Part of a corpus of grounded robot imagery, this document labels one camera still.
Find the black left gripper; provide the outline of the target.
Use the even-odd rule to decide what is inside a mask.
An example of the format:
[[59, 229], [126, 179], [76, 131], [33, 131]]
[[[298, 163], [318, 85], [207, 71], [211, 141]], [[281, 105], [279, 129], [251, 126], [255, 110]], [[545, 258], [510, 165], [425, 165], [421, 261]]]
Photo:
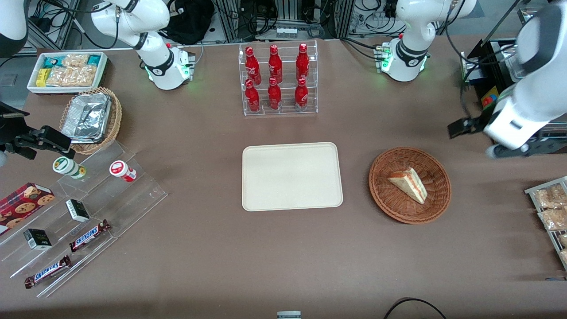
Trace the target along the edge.
[[487, 126], [488, 121], [488, 115], [460, 118], [447, 126], [448, 137], [455, 139], [458, 136], [468, 135], [469, 133], [480, 133]]

